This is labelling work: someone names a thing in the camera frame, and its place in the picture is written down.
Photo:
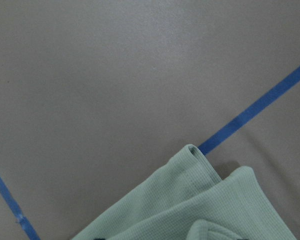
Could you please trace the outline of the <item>olive green long-sleeve shirt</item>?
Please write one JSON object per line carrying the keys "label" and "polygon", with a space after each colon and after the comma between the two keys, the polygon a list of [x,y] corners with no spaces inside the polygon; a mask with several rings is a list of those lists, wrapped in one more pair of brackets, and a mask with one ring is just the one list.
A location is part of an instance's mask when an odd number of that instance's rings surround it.
{"label": "olive green long-sleeve shirt", "polygon": [[93,220],[77,240],[292,240],[254,170],[222,179],[185,145],[164,166]]}

